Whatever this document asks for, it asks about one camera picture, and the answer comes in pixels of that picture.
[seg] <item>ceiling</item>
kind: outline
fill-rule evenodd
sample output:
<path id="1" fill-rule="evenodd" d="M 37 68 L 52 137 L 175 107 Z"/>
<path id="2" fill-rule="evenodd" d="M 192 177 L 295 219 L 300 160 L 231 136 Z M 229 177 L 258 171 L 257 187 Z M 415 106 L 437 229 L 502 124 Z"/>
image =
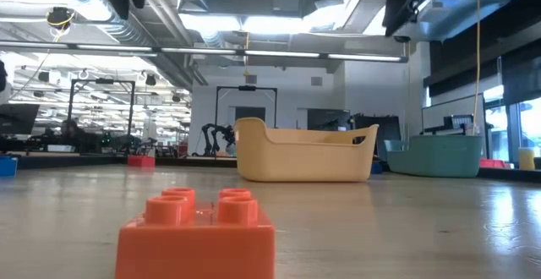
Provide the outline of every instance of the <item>ceiling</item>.
<path id="1" fill-rule="evenodd" d="M 221 5 L 223 11 L 209 11 L 206 13 L 197 13 L 199 15 L 227 15 L 228 11 L 239 10 L 242 7 L 251 9 L 261 9 L 257 15 L 269 15 L 263 11 L 265 7 L 262 0 L 205 0 L 209 4 L 214 3 L 215 7 Z M 302 0 L 303 8 L 311 7 L 315 9 L 314 0 Z M 184 29 L 183 20 L 178 13 L 185 14 L 184 8 L 189 8 L 189 3 L 178 6 L 179 0 L 146 0 L 143 8 L 132 8 L 129 17 L 129 23 L 146 37 L 153 45 L 180 47 L 186 43 L 194 43 L 198 47 L 208 47 L 202 35 L 196 29 Z M 403 47 L 392 39 L 386 39 L 383 36 L 361 36 L 368 22 L 377 14 L 383 5 L 381 0 L 358 0 L 352 3 L 351 17 L 346 18 L 341 29 L 333 30 L 314 30 L 311 33 L 289 33 L 289 34 L 257 34 L 246 35 L 239 31 L 219 31 L 219 35 L 225 46 L 229 48 L 245 48 L 249 45 L 250 49 L 266 51 L 295 51 L 295 52 L 347 52 L 347 53 L 373 53 L 382 55 L 401 56 Z M 70 43 L 93 43 L 93 44 L 118 44 L 116 38 L 107 32 L 107 22 L 95 22 L 84 18 L 88 16 L 81 7 L 81 3 L 74 0 L 0 0 L 0 40 L 12 41 L 53 41 L 57 30 L 52 29 L 45 22 L 45 16 L 52 10 L 52 7 L 68 7 L 78 12 L 78 14 L 69 30 L 59 37 L 60 42 Z M 300 12 L 299 16 L 312 13 L 310 10 Z M 236 15 L 235 18 L 243 23 L 249 16 Z M 142 125 L 145 116 L 152 115 L 153 118 L 160 121 L 159 127 L 164 129 L 176 128 L 179 122 L 188 123 L 191 98 L 189 91 L 191 85 L 208 84 L 205 76 L 191 74 L 190 83 L 183 80 L 182 87 L 174 81 L 175 77 L 184 73 L 188 66 L 196 69 L 197 66 L 219 66 L 221 68 L 243 66 L 245 58 L 243 57 L 219 57 L 219 56 L 194 56 L 187 58 L 184 55 L 167 55 L 167 60 L 173 62 L 178 68 L 177 73 L 171 73 L 171 69 L 162 69 L 157 66 L 152 58 L 133 57 L 126 54 L 122 56 L 95 56 L 85 54 L 51 54 L 47 56 L 44 53 L 36 53 L 22 50 L 17 53 L 0 53 L 3 58 L 9 57 L 11 64 L 15 66 L 14 72 L 14 92 L 17 96 L 14 101 L 44 101 L 39 116 L 40 122 L 51 125 L 58 125 L 59 121 L 65 119 L 66 108 L 63 103 L 68 101 L 70 80 L 82 75 L 87 79 L 97 79 L 100 77 L 113 78 L 116 80 L 133 80 L 136 82 L 136 91 L 139 92 L 135 98 L 135 104 L 145 105 L 165 105 L 158 107 L 155 113 L 150 109 L 137 108 L 135 113 L 137 126 Z M 43 63 L 41 71 L 49 72 L 60 79 L 56 83 L 42 82 L 36 79 L 36 69 L 40 63 Z M 250 57 L 249 66 L 269 66 L 269 67 L 293 67 L 293 68 L 326 68 L 328 73 L 334 73 L 338 61 L 300 59 L 287 57 Z M 156 75 L 156 85 L 148 86 L 145 84 L 145 76 L 148 74 Z M 85 88 L 94 91 L 124 91 L 126 88 L 121 85 L 113 85 L 111 88 L 102 88 L 96 84 L 88 84 Z M 43 97 L 35 97 L 33 90 L 42 90 Z M 182 97 L 181 102 L 173 103 L 172 97 L 179 94 Z M 129 102 L 129 95 L 108 94 L 107 101 L 99 101 L 107 104 L 120 105 L 124 107 Z M 96 103 L 96 98 L 89 92 L 79 93 L 75 99 L 79 105 L 76 111 L 82 114 L 79 116 L 81 122 L 100 122 L 98 127 L 126 126 L 128 114 L 126 111 L 117 109 L 109 110 L 95 109 L 86 106 L 84 103 Z M 171 111 L 180 112 L 181 117 L 172 117 Z"/>

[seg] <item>hanging cable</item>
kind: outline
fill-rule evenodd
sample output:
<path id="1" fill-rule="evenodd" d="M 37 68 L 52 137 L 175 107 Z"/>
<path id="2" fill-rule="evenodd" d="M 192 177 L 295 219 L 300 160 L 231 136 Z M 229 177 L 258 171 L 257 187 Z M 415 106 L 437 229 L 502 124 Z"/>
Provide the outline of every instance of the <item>hanging cable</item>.
<path id="1" fill-rule="evenodd" d="M 477 105 L 479 103 L 479 81 L 481 80 L 481 0 L 477 0 L 477 78 L 475 82 L 475 108 L 473 109 L 472 135 L 477 126 Z"/>
<path id="2" fill-rule="evenodd" d="M 65 19 L 64 21 L 60 21 L 60 22 L 54 22 L 54 21 L 51 20 L 50 17 L 51 17 L 51 13 L 47 13 L 45 15 L 47 23 L 50 26 L 54 27 L 54 28 L 59 28 L 60 27 L 63 30 L 64 28 L 69 27 L 68 24 L 71 23 L 71 21 L 75 18 L 75 12 L 72 12 L 67 19 Z"/>
<path id="3" fill-rule="evenodd" d="M 246 32 L 246 47 L 244 48 L 245 50 L 248 50 L 249 39 L 250 39 L 250 33 Z M 245 68 L 244 76 L 250 75 L 250 73 L 248 72 L 248 56 L 244 56 L 244 68 Z"/>
<path id="4" fill-rule="evenodd" d="M 64 26 L 66 25 L 67 23 L 63 24 L 62 25 L 62 29 L 58 32 L 58 34 L 54 37 L 54 39 L 52 40 L 52 42 L 58 42 L 58 40 L 60 40 L 60 37 L 62 37 L 62 34 L 64 32 Z M 13 100 L 16 96 L 18 96 L 20 94 L 20 92 L 22 92 L 23 90 L 26 89 L 26 87 L 28 86 L 28 84 L 34 80 L 34 78 L 38 75 L 38 73 L 40 72 L 41 70 L 41 67 L 43 66 L 43 64 L 45 63 L 45 61 L 49 58 L 49 55 L 51 55 L 51 49 L 48 49 L 47 50 L 47 53 L 45 55 L 45 57 L 43 58 L 43 60 L 41 60 L 40 62 L 40 65 L 37 67 L 36 71 L 34 72 L 34 74 L 32 75 L 32 77 L 30 77 L 30 79 L 28 79 L 28 81 L 26 81 L 26 83 L 22 86 L 22 88 L 19 89 L 18 92 L 16 92 L 15 94 L 13 94 L 12 96 L 10 96 L 8 98 L 8 101 L 11 101 Z"/>

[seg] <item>computer monitor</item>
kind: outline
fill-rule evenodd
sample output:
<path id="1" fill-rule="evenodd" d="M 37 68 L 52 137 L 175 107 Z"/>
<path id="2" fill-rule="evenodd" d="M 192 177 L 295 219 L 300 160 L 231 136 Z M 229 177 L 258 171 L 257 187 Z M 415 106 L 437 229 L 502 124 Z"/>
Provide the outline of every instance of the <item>computer monitor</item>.
<path id="1" fill-rule="evenodd" d="M 40 105 L 0 105 L 0 134 L 32 134 Z"/>

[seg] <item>lego brick stud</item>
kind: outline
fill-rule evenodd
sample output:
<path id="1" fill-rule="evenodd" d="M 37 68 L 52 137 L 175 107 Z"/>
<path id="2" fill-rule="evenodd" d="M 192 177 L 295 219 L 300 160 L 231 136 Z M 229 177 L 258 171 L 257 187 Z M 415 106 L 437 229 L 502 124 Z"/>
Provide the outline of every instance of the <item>lego brick stud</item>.
<path id="1" fill-rule="evenodd" d="M 186 188 L 179 188 L 179 187 L 173 187 L 169 189 L 164 189 L 161 191 L 161 195 L 163 196 L 183 196 L 188 199 L 188 205 L 191 210 L 195 208 L 195 190 L 193 189 L 186 189 Z"/>
<path id="2" fill-rule="evenodd" d="M 146 201 L 147 224 L 178 226 L 188 220 L 189 203 L 184 196 L 159 196 Z"/>
<path id="3" fill-rule="evenodd" d="M 247 189 L 223 189 L 220 191 L 220 199 L 233 196 L 251 198 L 252 194 Z"/>
<path id="4" fill-rule="evenodd" d="M 257 200 L 231 196 L 218 202 L 218 221 L 222 224 L 254 225 L 257 223 Z"/>

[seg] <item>red box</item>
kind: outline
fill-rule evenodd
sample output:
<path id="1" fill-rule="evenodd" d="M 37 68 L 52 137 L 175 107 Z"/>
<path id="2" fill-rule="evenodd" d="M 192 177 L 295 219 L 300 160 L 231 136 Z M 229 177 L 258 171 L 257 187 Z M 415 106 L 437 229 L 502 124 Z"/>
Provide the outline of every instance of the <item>red box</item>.
<path id="1" fill-rule="evenodd" d="M 481 159 L 481 168 L 507 168 L 504 161 Z"/>
<path id="2" fill-rule="evenodd" d="M 131 167 L 155 167 L 156 159 L 151 156 L 128 156 L 128 166 Z"/>
<path id="3" fill-rule="evenodd" d="M 273 279 L 275 228 L 246 189 L 166 189 L 120 229 L 117 279 Z"/>

